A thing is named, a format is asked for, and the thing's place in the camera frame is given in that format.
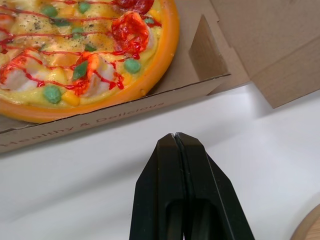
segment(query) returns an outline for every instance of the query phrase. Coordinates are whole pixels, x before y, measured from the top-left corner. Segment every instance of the green pea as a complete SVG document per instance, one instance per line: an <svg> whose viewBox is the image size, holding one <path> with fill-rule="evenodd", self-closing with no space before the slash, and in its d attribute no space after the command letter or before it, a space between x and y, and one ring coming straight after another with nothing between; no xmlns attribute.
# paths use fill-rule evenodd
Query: green pea
<svg viewBox="0 0 320 240"><path fill-rule="evenodd" d="M144 22L145 22L146 24L154 24L154 23L155 23L155 21L154 21L152 18L146 18L146 19L144 20Z"/></svg>
<svg viewBox="0 0 320 240"><path fill-rule="evenodd" d="M67 21L66 19L63 19L63 18L56 18L54 20L54 24L58 27L65 27L65 26L71 25L71 23L69 21Z"/></svg>
<svg viewBox="0 0 320 240"><path fill-rule="evenodd" d="M57 9L52 5L46 5L42 8L42 13L50 18L54 18L58 15Z"/></svg>
<svg viewBox="0 0 320 240"><path fill-rule="evenodd" d="M51 104L58 104L61 101L61 91L57 86L45 86L43 96Z"/></svg>
<svg viewBox="0 0 320 240"><path fill-rule="evenodd" d="M96 49L95 47L90 46L89 44L86 44L86 45L85 45L84 50L85 50L86 52L94 52L94 51L97 51L97 49Z"/></svg>
<svg viewBox="0 0 320 240"><path fill-rule="evenodd" d="M90 8L90 3L81 2L79 4L79 12L84 14Z"/></svg>
<svg viewBox="0 0 320 240"><path fill-rule="evenodd" d="M88 67L88 61L84 61L83 63L79 64L75 67L73 71L73 80L77 80L79 78L82 78L87 73L87 67Z"/></svg>
<svg viewBox="0 0 320 240"><path fill-rule="evenodd" d="M141 64L133 58L128 58L124 61L124 68L131 74L136 74L141 69Z"/></svg>
<svg viewBox="0 0 320 240"><path fill-rule="evenodd" d="M84 30L82 29L82 27L76 26L72 29L72 37L74 39L78 39L82 36L81 33L83 33L83 32L84 32Z"/></svg>

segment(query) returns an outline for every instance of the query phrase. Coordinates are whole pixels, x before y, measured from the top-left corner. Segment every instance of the shrimp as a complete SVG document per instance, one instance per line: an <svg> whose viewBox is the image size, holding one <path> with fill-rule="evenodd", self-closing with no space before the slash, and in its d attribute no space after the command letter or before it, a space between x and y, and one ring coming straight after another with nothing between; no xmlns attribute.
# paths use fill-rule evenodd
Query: shrimp
<svg viewBox="0 0 320 240"><path fill-rule="evenodd" d="M138 54L155 44L153 33L141 16L127 11L112 22L111 31L117 44L130 54Z"/></svg>
<svg viewBox="0 0 320 240"><path fill-rule="evenodd" d="M22 92L35 89L44 81L48 69L35 49L26 49L0 68L0 89Z"/></svg>
<svg viewBox="0 0 320 240"><path fill-rule="evenodd" d="M86 60L88 61L86 76L73 83L74 92L81 97L97 96L110 89L110 84L115 78L115 69L97 53L84 52L77 64Z"/></svg>
<svg viewBox="0 0 320 240"><path fill-rule="evenodd" d="M115 2L121 9L134 11L142 15L149 12L154 4L154 0L115 0Z"/></svg>
<svg viewBox="0 0 320 240"><path fill-rule="evenodd" d="M1 41L5 40L9 36L10 28L15 23L15 18L10 15L0 14L0 53L3 50L3 44Z"/></svg>

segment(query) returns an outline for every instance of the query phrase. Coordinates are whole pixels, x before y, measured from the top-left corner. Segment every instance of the red sauce drizzle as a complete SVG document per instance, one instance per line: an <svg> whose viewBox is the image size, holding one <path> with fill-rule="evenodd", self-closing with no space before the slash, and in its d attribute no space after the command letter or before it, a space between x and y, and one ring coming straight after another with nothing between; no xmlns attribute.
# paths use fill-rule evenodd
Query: red sauce drizzle
<svg viewBox="0 0 320 240"><path fill-rule="evenodd" d="M75 0L53 0L53 2L62 2L62 3L65 3L67 5L72 5L72 4L77 4L79 3L78 1L75 1ZM89 3L89 4L107 4L107 5L117 5L117 3L115 1L112 1L112 2L104 2L104 1L87 1L86 3ZM3 6L3 5L0 5L0 9L3 9L3 10L6 10L6 11L10 11L10 12L13 12L13 13L16 13L16 14L29 14L29 15L33 15L33 16L37 16L37 17L42 17L42 18L46 18L46 19L51 19L51 20L55 20L54 18L51 18L51 17L48 17L44 14L41 14L41 13L37 13L37 12L33 12L33 11L26 11L26 10L20 10L20 9L16 9L16 8L9 8L7 6ZM10 16L12 17L11 15L7 14L7 13L0 13L0 15L5 15L5 16ZM151 17L149 16L141 16L142 19L150 19ZM90 17L90 18L85 18L85 19L82 19L82 18L65 18L66 21L70 21L70 22L76 22L76 21L80 21L80 22L88 22L88 21L96 21L96 20L114 20L115 18L112 18L112 17L103 17L103 16L98 16L98 17ZM147 25L149 27L161 27L161 23L156 21L155 19L153 19L153 23L148 23ZM0 31L5 33L6 35L8 35L8 37L6 39L3 39L0 41L0 47L3 48L2 50L2 53L7 53L8 50L11 50L11 49L16 49L16 50L23 50L23 48L21 47L17 47L17 46L8 46L7 44L10 44L13 42L14 38L17 38L17 37L32 37L32 36L36 36L36 37L63 37L63 38L71 38L73 35L72 34L47 34L47 33L22 33L22 34L11 34L8 30L6 30L5 28L2 28L0 27ZM87 36L87 35L91 35L91 34L105 34L107 36L112 36L112 33L111 32L100 32L100 31L93 31L93 32L83 32L81 33L81 35L83 36ZM81 52L69 52L69 51L40 51L40 53L44 54L44 55L53 55L53 54L72 54L72 55L76 55L76 56L81 56L82 53ZM125 50L118 50L118 51L113 51L113 52L109 52L109 51L103 51L103 52L100 52L102 54L112 54L114 56L123 56L125 54L127 54L127 51ZM27 53L22 53L20 54L20 56L24 56L26 58L31 58L33 60L35 60L38 64L41 64L43 65L43 62L39 59L37 59L36 57L32 56L32 55L29 55ZM134 53L132 56L132 58L138 60L140 59L140 55L139 53ZM128 59L130 57L126 57L126 58L123 58L123 59L119 59L119 60L116 60L114 62L111 62L112 66L114 69L116 69L117 65L116 65L116 62L124 62L126 59ZM77 89L77 88L81 88L83 87L83 84L86 84L87 81L80 81L78 83L76 83L75 85L64 85L62 83L59 83L59 82L56 82L56 81L44 81L44 80L40 80L40 79L37 79L35 77L33 77L30 73L27 72L27 69L19 66L19 65L16 65L14 64L13 62L12 63L12 66L13 67L16 67L18 69L21 69L25 76L32 80L32 81L35 81L37 82L37 87L43 87L45 86L46 84L50 83L50 84L54 84L54 85L57 85L57 86L60 86L60 87L64 87L68 90L74 90L74 89ZM55 69L55 68L63 68L63 69L71 69L71 70L74 70L75 67L77 65L74 64L74 65L71 65L71 66L47 66L49 69ZM0 72L5 69L7 67L7 64L2 66L0 68ZM101 79L102 82L105 82L105 83L109 83L109 90L112 90L113 88L115 88L116 86L120 89L120 90L123 90L125 87L124 87L124 84L123 84L123 81L124 81L124 77L119 74L118 72L114 72L114 77L117 79L117 82L115 81L110 81L108 79L105 79L103 78L97 71L94 71L94 73Z"/></svg>
<svg viewBox="0 0 320 240"><path fill-rule="evenodd" d="M97 71L94 71L94 73L101 79L101 82L109 84L109 90L112 90L116 86L116 83L114 81L103 78Z"/></svg>

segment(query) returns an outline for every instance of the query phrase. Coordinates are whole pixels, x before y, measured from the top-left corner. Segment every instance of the corn kernel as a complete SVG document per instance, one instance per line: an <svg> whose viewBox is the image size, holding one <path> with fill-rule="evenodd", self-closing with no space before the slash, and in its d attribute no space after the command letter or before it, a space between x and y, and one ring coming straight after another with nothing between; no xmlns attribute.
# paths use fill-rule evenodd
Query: corn kernel
<svg viewBox="0 0 320 240"><path fill-rule="evenodd" d="M65 6L60 9L59 14L61 17L68 18L75 15L75 8L73 6Z"/></svg>
<svg viewBox="0 0 320 240"><path fill-rule="evenodd" d="M158 22L161 22L161 14L160 12L154 10L154 9L151 9L149 11L149 14L151 15L151 17L153 17L156 21Z"/></svg>
<svg viewBox="0 0 320 240"><path fill-rule="evenodd" d="M128 72L123 73L122 76L123 76L123 78L124 78L124 79L123 79L123 85L124 85L124 86L129 85L129 84L132 82L132 80L133 80L132 75L131 75L130 73L128 73Z"/></svg>
<svg viewBox="0 0 320 240"><path fill-rule="evenodd" d="M78 106L80 104L80 98L77 97L72 91L66 91L62 95L62 100L71 106Z"/></svg>

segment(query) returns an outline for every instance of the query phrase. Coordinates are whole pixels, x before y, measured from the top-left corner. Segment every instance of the pepperoni slice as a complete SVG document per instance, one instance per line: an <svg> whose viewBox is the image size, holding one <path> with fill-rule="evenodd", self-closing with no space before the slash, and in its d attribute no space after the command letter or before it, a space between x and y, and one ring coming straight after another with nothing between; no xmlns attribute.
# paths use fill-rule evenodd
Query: pepperoni slice
<svg viewBox="0 0 320 240"><path fill-rule="evenodd" d="M148 46L148 26L137 12L128 11L114 20L111 31L116 42L127 53L138 54Z"/></svg>
<svg viewBox="0 0 320 240"><path fill-rule="evenodd" d="M115 0L115 2L123 9L144 15L152 8L155 0Z"/></svg>

